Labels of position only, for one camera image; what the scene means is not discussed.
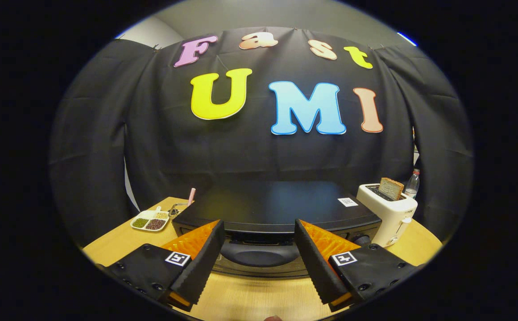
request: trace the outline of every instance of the table surface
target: table surface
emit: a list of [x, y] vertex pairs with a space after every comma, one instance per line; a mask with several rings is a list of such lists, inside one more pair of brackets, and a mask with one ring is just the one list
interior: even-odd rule
[[[161, 206], [162, 211], [167, 211], [173, 204], [185, 202], [186, 199], [168, 197], [149, 210]], [[109, 266], [144, 243], [161, 246], [177, 237], [171, 226], [173, 221], [168, 222], [161, 232], [135, 230], [130, 227], [131, 221], [94, 240], [82, 251], [94, 263]], [[412, 220], [400, 240], [386, 249], [417, 266], [433, 258], [441, 246], [431, 232]], [[189, 313], [177, 310], [205, 321], [263, 321], [272, 315], [278, 315], [284, 321], [311, 321], [343, 311], [331, 313], [328, 305], [322, 305], [308, 277], [269, 279], [219, 272], [211, 272], [198, 304], [193, 305]]]

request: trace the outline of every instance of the black fabric backdrop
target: black fabric backdrop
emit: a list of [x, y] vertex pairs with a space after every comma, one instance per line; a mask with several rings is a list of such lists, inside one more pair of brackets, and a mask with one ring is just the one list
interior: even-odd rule
[[[273, 47], [239, 49], [244, 35], [268, 31]], [[186, 39], [191, 41], [201, 37]], [[83, 68], [65, 94], [53, 125], [50, 176], [55, 201], [75, 242], [89, 242], [136, 214], [124, 187], [124, 157], [140, 210], [167, 196], [201, 195], [224, 179], [326, 180], [354, 195], [360, 184], [390, 177], [403, 183], [412, 170], [411, 126], [420, 150], [422, 186], [415, 219], [442, 242], [465, 212], [472, 184], [470, 129], [443, 73], [413, 45], [369, 48], [312, 31], [254, 27], [224, 31], [199, 60], [178, 68], [183, 43], [161, 50], [114, 40]], [[330, 44], [335, 61], [318, 57], [307, 41]], [[358, 47], [373, 69], [342, 49]], [[202, 120], [191, 112], [190, 81], [218, 73], [212, 101], [228, 101], [226, 71], [250, 68], [247, 99], [237, 114]], [[342, 135], [276, 136], [275, 81], [292, 81], [309, 98], [317, 83], [340, 88]], [[373, 90], [380, 133], [361, 129], [355, 87]]]

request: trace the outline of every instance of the letter m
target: letter m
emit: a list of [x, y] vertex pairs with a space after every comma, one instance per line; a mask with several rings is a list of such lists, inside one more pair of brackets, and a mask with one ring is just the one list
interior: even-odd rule
[[320, 123], [316, 130], [320, 134], [341, 135], [346, 132], [346, 126], [340, 121], [336, 98], [340, 89], [337, 85], [318, 83], [310, 99], [306, 99], [300, 89], [290, 81], [270, 83], [269, 89], [277, 96], [277, 123], [271, 127], [273, 134], [292, 135], [296, 132], [296, 125], [291, 121], [291, 112], [304, 132], [310, 132], [319, 112]]

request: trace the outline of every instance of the bread slice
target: bread slice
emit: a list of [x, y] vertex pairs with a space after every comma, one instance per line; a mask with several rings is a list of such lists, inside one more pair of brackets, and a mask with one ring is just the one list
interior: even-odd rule
[[403, 191], [403, 184], [387, 177], [382, 177], [380, 181], [380, 187], [377, 190], [381, 191], [385, 195], [388, 195], [394, 201], [400, 198]]

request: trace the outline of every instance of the yellow letter u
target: yellow letter u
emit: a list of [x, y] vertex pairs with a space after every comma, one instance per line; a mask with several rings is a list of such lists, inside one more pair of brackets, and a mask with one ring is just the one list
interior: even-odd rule
[[220, 77], [218, 74], [204, 74], [191, 80], [191, 111], [205, 120], [221, 119], [233, 116], [245, 104], [247, 96], [247, 76], [253, 71], [248, 68], [229, 70], [225, 75], [231, 79], [231, 97], [223, 104], [211, 101], [213, 82]]

